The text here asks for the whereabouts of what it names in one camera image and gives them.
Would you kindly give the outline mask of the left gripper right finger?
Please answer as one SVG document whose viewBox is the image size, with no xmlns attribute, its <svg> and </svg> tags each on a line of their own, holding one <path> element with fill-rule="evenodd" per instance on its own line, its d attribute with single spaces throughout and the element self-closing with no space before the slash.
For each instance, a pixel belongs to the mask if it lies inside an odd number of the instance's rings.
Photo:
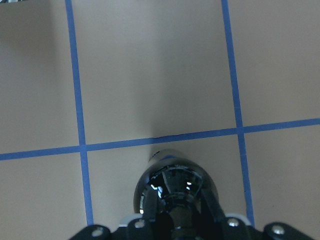
<svg viewBox="0 0 320 240">
<path fill-rule="evenodd" d="M 202 189 L 200 197 L 201 233 L 205 240 L 221 240 L 223 237 L 222 221 L 225 219 L 225 214 L 219 201 L 209 189 Z"/>
</svg>

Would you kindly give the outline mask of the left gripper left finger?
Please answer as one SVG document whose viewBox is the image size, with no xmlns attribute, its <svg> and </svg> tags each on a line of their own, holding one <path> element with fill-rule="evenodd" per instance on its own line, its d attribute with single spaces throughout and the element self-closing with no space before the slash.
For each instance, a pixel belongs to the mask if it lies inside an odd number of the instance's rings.
<svg viewBox="0 0 320 240">
<path fill-rule="evenodd" d="M 157 214 L 158 214 L 158 191 L 152 187 L 147 187 L 143 200 L 142 219 L 146 223 L 146 232 L 149 240 L 158 240 L 157 232 Z"/>
</svg>

